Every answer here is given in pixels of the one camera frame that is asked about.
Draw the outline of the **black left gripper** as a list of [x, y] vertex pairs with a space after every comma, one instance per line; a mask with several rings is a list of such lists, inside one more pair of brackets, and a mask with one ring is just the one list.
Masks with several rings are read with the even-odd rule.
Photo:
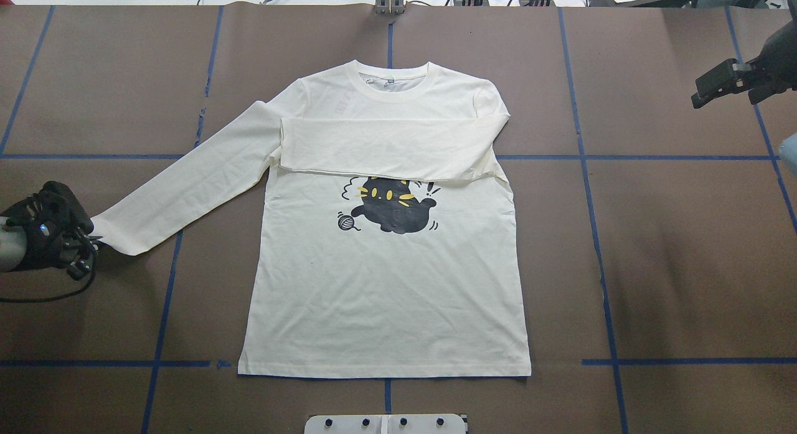
[[72, 190], [48, 181], [2, 212], [2, 271], [67, 270], [71, 279], [94, 273], [94, 224]]

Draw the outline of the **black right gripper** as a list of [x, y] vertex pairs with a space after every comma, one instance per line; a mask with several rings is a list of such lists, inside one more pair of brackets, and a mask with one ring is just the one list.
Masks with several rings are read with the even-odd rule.
[[712, 100], [731, 94], [748, 93], [752, 105], [770, 96], [769, 76], [756, 60], [723, 60], [695, 79], [696, 92], [690, 97], [692, 107], [700, 110]]

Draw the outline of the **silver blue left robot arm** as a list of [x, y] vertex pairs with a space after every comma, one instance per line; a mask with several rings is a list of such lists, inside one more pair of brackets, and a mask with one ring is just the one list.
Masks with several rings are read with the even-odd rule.
[[2, 212], [1, 270], [57, 268], [80, 280], [93, 270], [100, 236], [72, 190], [48, 181]]

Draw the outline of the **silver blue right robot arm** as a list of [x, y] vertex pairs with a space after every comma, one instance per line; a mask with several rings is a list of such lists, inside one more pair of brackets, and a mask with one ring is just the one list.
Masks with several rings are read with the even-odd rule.
[[695, 79], [695, 85], [696, 92], [690, 97], [695, 110], [730, 94], [745, 92], [751, 105], [759, 105], [775, 95], [795, 91], [795, 21], [786, 23], [769, 36], [754, 59], [748, 62], [725, 59]]

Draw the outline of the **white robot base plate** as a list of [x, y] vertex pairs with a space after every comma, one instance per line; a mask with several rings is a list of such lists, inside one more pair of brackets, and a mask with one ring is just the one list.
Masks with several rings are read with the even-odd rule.
[[469, 433], [469, 422], [455, 413], [316, 415], [304, 433]]

